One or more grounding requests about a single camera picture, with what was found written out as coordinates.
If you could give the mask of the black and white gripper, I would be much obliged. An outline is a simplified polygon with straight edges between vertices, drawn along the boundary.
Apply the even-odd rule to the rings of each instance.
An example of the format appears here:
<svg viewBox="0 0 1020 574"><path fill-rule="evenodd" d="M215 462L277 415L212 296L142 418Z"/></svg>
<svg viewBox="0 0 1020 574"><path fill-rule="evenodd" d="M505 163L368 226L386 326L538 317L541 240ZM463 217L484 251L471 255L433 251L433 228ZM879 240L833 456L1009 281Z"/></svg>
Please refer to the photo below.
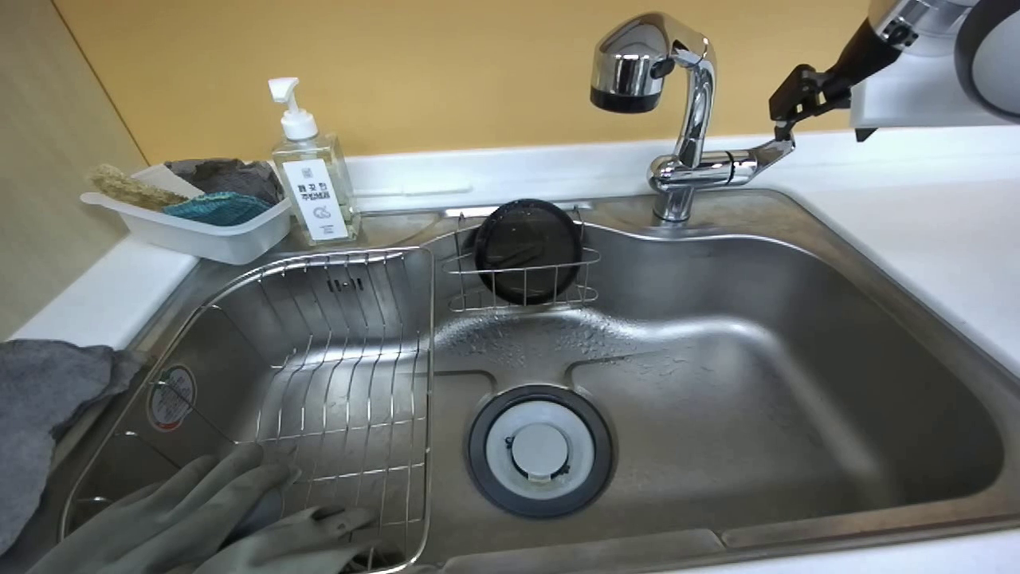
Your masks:
<svg viewBox="0 0 1020 574"><path fill-rule="evenodd" d="M1020 120L1020 0L870 0L866 24L896 60L852 91L795 64L769 98L776 141L847 106L858 141L879 127Z"/></svg>

